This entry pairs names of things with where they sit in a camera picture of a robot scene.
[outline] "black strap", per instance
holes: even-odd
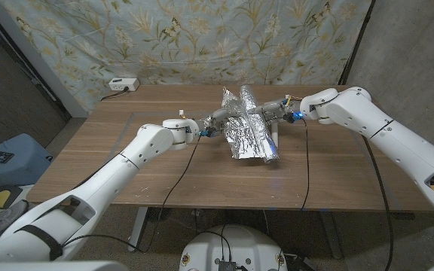
[[[58,241],[55,240],[55,238],[53,238],[44,230],[38,228],[37,226],[26,225],[25,227],[15,231],[15,233],[19,232],[20,230],[31,233],[45,242],[50,248],[50,260],[56,260],[59,256],[63,255],[63,247],[58,243]]]

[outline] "table top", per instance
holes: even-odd
[[[227,86],[234,94],[238,86]],[[326,86],[252,86],[261,104],[286,94],[308,96]],[[335,87],[339,91],[344,86]],[[140,86],[136,92],[101,102],[31,189],[28,199],[43,202],[71,190],[135,137],[146,123],[201,118],[221,107],[222,86]],[[310,190],[305,209],[380,211],[379,184],[359,134],[337,124],[308,121]],[[195,142],[182,151],[167,151],[151,161],[113,204],[161,206],[187,166]],[[202,138],[185,177],[167,207],[299,209],[307,189],[306,141],[302,122],[279,125],[279,156],[235,160],[223,136]],[[414,182],[377,148],[373,148],[390,208],[431,211]]]

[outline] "blue light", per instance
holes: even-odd
[[[294,112],[294,120],[300,120],[302,118],[302,113],[299,111],[298,113]]]

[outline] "foil-wrapped object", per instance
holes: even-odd
[[[240,88],[240,98],[224,88],[222,108],[237,112],[240,117],[229,117],[224,134],[231,146],[232,157],[244,159],[261,157],[266,163],[278,159],[277,149],[265,122],[259,114],[247,111],[257,106],[250,86]]]

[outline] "floral curtain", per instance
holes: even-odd
[[[141,84],[336,84],[371,0],[0,0],[91,112]]]

